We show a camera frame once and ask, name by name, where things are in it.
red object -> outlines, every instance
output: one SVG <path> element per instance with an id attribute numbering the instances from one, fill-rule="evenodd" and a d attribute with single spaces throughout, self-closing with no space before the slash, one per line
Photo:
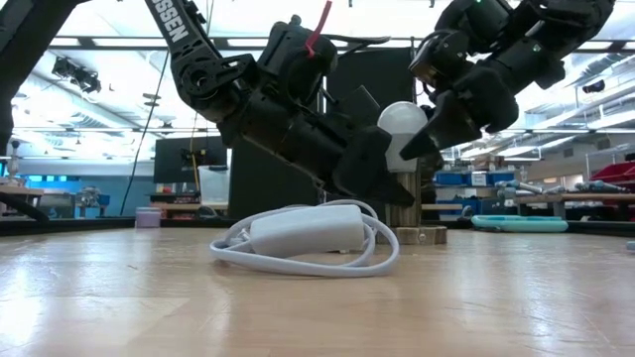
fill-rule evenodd
<path id="1" fill-rule="evenodd" d="M 324 24 L 326 23 L 326 18 L 328 18 L 328 13 L 330 12 L 330 6 L 332 4 L 333 3 L 330 0 L 326 1 L 326 4 L 324 5 L 324 10 L 322 10 L 321 12 L 321 17 L 319 18 L 319 23 L 317 24 L 316 29 L 305 42 L 305 47 L 307 47 L 307 50 L 309 50 L 310 59 L 316 55 L 316 52 L 314 51 L 314 43 L 318 40 L 319 34 L 321 33 L 321 29 L 324 28 Z"/>
<path id="2" fill-rule="evenodd" d="M 606 168 L 602 169 L 599 173 L 593 175 L 591 180 L 601 179 L 604 182 L 612 183 L 612 182 L 621 182 L 628 181 L 629 175 L 627 174 L 629 171 L 635 169 L 635 163 L 621 163 L 621 164 L 613 164 L 609 165 Z"/>

red wire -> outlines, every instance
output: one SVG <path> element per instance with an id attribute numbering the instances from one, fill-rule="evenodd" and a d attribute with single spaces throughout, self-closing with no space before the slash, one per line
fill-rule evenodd
<path id="1" fill-rule="evenodd" d="M 332 5 L 331 0 L 326 0 L 326 4 L 324 5 L 324 10 L 321 12 L 321 17 L 319 18 L 319 23 L 317 24 L 314 32 L 309 36 L 307 41 L 305 42 L 305 47 L 309 50 L 309 58 L 312 58 L 316 52 L 314 51 L 314 44 L 319 38 L 319 34 L 321 33 L 321 29 L 324 28 L 324 24 L 326 23 L 326 18 L 328 18 L 328 12 L 330 11 L 330 6 Z"/>

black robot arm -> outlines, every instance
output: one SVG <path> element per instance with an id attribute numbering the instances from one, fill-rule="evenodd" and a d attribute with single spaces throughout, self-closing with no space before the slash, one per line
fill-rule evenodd
<path id="1" fill-rule="evenodd" d="M 328 37 L 303 28 L 294 17 L 273 26 L 258 61 L 251 55 L 224 59 L 192 1 L 146 3 L 168 42 L 181 99 L 216 123 L 225 145 L 248 140 L 333 193 L 413 204 L 386 170 L 390 134 L 361 124 L 379 117 L 377 103 L 363 87 L 329 114 L 308 108 L 322 78 L 336 66 L 337 48 Z"/>
<path id="2" fill-rule="evenodd" d="M 517 119 L 514 96 L 532 82 L 547 89 L 565 77 L 561 59 L 604 26 L 613 0 L 454 0 L 422 42 L 411 71 L 435 113 L 404 147 L 404 159 L 496 133 Z M 468 55 L 491 54 L 472 63 Z"/>

white light bulb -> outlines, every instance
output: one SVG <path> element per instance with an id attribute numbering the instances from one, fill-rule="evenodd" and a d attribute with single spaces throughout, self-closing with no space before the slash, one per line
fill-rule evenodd
<path id="1" fill-rule="evenodd" d="M 386 151 L 389 172 L 413 173 L 417 170 L 417 159 L 405 161 L 399 152 L 426 123 L 428 123 L 426 113 L 411 102 L 393 103 L 384 109 L 377 125 L 393 137 Z"/>

white power adapter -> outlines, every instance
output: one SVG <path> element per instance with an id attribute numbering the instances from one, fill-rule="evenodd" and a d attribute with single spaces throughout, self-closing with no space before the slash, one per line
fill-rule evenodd
<path id="1" fill-rule="evenodd" d="M 372 216 L 363 214 L 359 207 Z M 393 251 L 386 261 L 368 267 L 377 231 L 388 239 Z M 364 202 L 347 199 L 256 214 L 234 224 L 210 248 L 216 259 L 255 270 L 335 278 L 387 274 L 399 258 L 397 237 L 377 219 L 376 212 Z M 285 259 L 359 249 L 363 253 L 357 259 L 339 266 Z"/>

